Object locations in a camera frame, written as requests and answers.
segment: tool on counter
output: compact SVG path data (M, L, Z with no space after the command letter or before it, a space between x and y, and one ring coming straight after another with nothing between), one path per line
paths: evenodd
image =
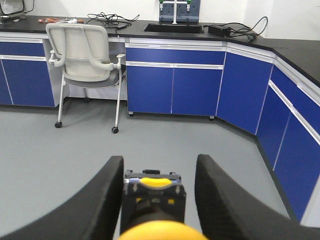
M49 23L68 23L68 24L82 24L84 23L83 20L80 19L76 19L75 17L67 17L67 18L63 18L63 19L59 19L59 18L53 18L53 17L46 17L46 18L41 18L38 20L39 23L41 24L49 24Z

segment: blue cabinet door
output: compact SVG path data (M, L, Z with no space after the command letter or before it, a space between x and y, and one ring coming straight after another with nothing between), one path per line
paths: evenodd
M294 116L290 116L274 172L300 221L320 173L320 146Z
M291 112L271 87L268 88L256 136L273 168Z
M272 64L227 52L217 116L256 134Z
M215 116L222 70L175 68L172 113Z
M14 105L54 107L47 62L2 60Z
M10 98L10 92L8 89L8 84L2 68L2 64L0 64L0 104L6 104L6 105L12 104L12 101Z
M308 97L298 86L278 67L274 66L271 80L293 104L294 108L320 134L320 107Z
M0 55L44 57L45 50L42 43L2 41Z
M170 114L174 69L127 66L129 112Z
M150 63L223 65L225 52L127 47L126 60Z

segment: drawer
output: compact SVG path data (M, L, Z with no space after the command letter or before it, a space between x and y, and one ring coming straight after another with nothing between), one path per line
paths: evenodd
M320 106L276 66L273 67L271 80L293 107L320 134Z
M0 55L44 57L42 42L0 41Z
M225 51L156 48L126 48L126 60L133 62L223 65Z

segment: cabinet handle strip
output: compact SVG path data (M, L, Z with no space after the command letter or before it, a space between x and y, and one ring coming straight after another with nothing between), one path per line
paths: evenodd
M226 42L223 41L202 41L202 40L180 40L180 39L157 39L157 38L129 38L127 41L129 44L155 44L155 45L182 45L182 46L209 46L209 47L225 47L227 45Z
M0 59L3 60L24 60L24 61L47 61L44 56L14 56L14 55L0 55Z
M39 39L39 38L0 37L0 42L42 44L42 43L43 43L43 40L42 40L42 39Z
M224 69L223 65L211 65L211 64L191 64L191 63L175 63L174 67L177 69Z
M308 123L308 121L300 114L300 112L298 112L298 110L292 105L292 103L280 91L280 89L272 82L272 80L270 80L268 84L320 146L320 135L317 133L317 131L310 125L310 123Z
M195 45L169 45L169 44L143 44L143 43L126 43L126 48L135 49L169 49L169 50L188 50L188 51L212 51L225 52L225 46L195 46Z
M174 68L173 63L162 63L162 62L145 62L145 61L127 61L126 66L134 67L154 67L154 68Z
M312 101L314 101L320 107L320 91L317 86L312 86L313 83L310 82L305 77L298 77L295 75L294 70L289 69L285 63L277 58L274 65L280 69L296 86L307 95Z
M245 46L245 45L237 44L237 43L233 43L233 42L228 42L227 48L228 49L236 49L239 51L245 51L245 52L253 53L253 54L258 54L258 55L266 56L266 57L273 58L273 59L276 56L272 51L269 51L269 50L264 50L264 49L255 48L255 47L251 47L251 46Z
M228 53L231 53L231 54L237 54L237 55L244 56L244 57L247 57L247 58L260 60L260 61L263 61L263 62L266 62L266 63L273 64L274 61L275 61L275 59L273 57L261 55L261 54L255 53L255 52L238 50L238 49L230 48L230 47L227 47L226 51Z

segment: black cable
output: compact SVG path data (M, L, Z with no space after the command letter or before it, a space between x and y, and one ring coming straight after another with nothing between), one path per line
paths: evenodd
M104 25L104 28L106 29L114 29L115 33L118 35L117 30L124 29L128 26L131 26L132 23L139 18L139 14L135 16L133 19L127 19L123 16L119 16L117 14L105 14L104 12L101 12L99 14L89 13L88 18L90 18L89 21L87 21L85 24L88 24L91 21L97 21Z
M35 9L35 0L33 0L33 5L32 5L32 9L31 10L29 10L29 11L25 11L24 13L30 13L30 12L32 12L33 10Z
M263 20L265 19L265 25L262 29L262 31L260 33L256 33L256 32L251 32L253 31L253 29ZM259 19L259 21L252 27L248 27L247 25L244 25L243 23L240 22L229 22L229 23L224 23L224 24L217 24L217 26L221 26L221 27L226 27L230 30L230 38L236 38L236 37L240 37L240 36L246 36L249 42L252 42L253 40L255 40L259 35L261 35L267 28L268 25L268 17L267 16L263 16L262 18ZM233 27L230 27L228 25L241 25L242 28L239 29L235 29Z

